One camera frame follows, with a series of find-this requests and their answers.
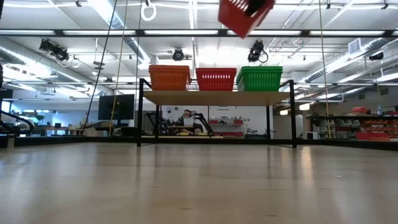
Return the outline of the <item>storage rack with red bins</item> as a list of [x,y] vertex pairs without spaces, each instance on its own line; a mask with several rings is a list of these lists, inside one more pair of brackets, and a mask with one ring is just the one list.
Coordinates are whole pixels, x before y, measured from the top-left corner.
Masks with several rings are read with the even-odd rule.
[[398,111],[354,107],[343,114],[307,116],[313,136],[319,139],[345,139],[359,141],[398,141]]

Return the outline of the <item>person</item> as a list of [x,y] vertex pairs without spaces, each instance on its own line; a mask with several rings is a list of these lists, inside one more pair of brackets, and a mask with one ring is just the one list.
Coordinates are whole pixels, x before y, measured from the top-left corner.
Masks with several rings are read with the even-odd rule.
[[175,125],[178,126],[179,133],[199,135],[203,131],[202,126],[194,120],[192,112],[190,110],[185,110],[183,112],[183,115],[179,117]]

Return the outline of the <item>black overhead bar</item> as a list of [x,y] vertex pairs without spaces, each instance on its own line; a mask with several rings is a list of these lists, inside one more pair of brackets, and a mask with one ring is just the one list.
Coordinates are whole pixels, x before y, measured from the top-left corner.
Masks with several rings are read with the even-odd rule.
[[[38,29],[0,29],[0,30],[38,30]],[[54,29],[55,35],[0,35],[0,36],[24,36],[24,37],[237,37],[232,30],[228,29],[171,29],[171,30],[217,30],[218,34],[215,35],[145,35],[144,29],[136,29],[135,35],[65,35],[62,29]],[[258,29],[258,30],[284,30],[284,29]],[[398,29],[395,30],[384,30],[383,35],[354,35],[354,36],[343,36],[343,35],[310,35],[309,32],[312,30],[300,30],[300,35],[248,35],[248,37],[299,37],[299,38],[398,38]]]

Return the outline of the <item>red and white cart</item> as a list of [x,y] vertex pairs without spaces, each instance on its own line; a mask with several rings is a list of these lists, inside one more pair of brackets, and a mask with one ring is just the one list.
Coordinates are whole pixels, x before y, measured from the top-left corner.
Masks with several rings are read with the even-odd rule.
[[209,125],[215,136],[242,138],[244,136],[244,120],[238,118],[210,118]]

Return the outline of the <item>white light strip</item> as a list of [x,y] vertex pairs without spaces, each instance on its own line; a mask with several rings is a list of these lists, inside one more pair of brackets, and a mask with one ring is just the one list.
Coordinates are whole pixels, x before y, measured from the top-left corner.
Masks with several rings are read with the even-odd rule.
[[53,30],[0,30],[0,35],[55,35]]
[[135,35],[134,30],[64,30],[65,35]]
[[300,35],[300,30],[253,30],[248,35]]
[[217,30],[145,30],[145,35],[215,35]]
[[312,30],[309,32],[310,35],[343,35],[343,36],[354,36],[354,35],[383,35],[384,30]]

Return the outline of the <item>black background monitor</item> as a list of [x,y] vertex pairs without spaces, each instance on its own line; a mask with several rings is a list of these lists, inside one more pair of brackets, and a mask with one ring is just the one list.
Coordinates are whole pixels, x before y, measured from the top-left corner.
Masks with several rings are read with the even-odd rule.
[[99,98],[99,120],[134,119],[135,95],[111,95]]

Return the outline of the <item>wooden shelf with black legs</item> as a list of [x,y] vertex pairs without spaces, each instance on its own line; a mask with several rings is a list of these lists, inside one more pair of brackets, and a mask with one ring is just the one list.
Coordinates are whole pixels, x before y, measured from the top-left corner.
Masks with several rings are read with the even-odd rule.
[[153,89],[145,91],[144,87],[152,86],[148,81],[141,78],[139,80],[138,96],[138,133],[136,145],[142,145],[142,115],[143,103],[147,99],[155,104],[155,139],[159,138],[159,114],[160,107],[163,105],[180,106],[265,106],[270,107],[283,100],[289,99],[292,110],[291,115],[291,145],[297,147],[297,132],[295,121],[295,93],[294,81],[288,80],[281,84],[281,87],[289,86],[289,92],[270,92],[270,91],[155,91]]

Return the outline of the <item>black curved tube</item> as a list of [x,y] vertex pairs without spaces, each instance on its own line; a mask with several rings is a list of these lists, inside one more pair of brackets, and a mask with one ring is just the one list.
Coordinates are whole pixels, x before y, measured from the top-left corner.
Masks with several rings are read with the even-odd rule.
[[[16,121],[22,121],[23,123],[25,123],[26,125],[28,125],[28,129],[22,130],[20,127],[18,126],[9,126],[8,124],[6,124],[3,120],[2,120],[2,115],[6,115],[8,117],[14,118]],[[7,113],[3,110],[0,110],[0,134],[16,134],[16,135],[20,135],[20,134],[31,134],[34,130],[34,125],[27,119],[24,119],[20,116],[11,114],[11,113]]]

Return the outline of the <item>white ceiling air vent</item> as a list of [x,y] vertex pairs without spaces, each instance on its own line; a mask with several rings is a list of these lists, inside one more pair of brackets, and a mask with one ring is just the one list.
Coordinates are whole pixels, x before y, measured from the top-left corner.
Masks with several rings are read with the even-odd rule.
[[348,44],[348,52],[350,55],[360,52],[361,48],[361,38],[357,38]]

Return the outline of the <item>green plastic basket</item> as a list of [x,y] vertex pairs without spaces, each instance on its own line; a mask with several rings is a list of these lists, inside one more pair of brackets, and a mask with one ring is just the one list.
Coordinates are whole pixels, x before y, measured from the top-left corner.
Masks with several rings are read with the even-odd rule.
[[281,73],[242,73],[236,84],[238,91],[279,91]]
[[266,71],[266,70],[281,70],[283,71],[283,67],[281,66],[243,66],[241,70],[252,70],[252,71]]
[[242,73],[282,73],[283,70],[277,69],[242,69],[239,71],[239,74]]

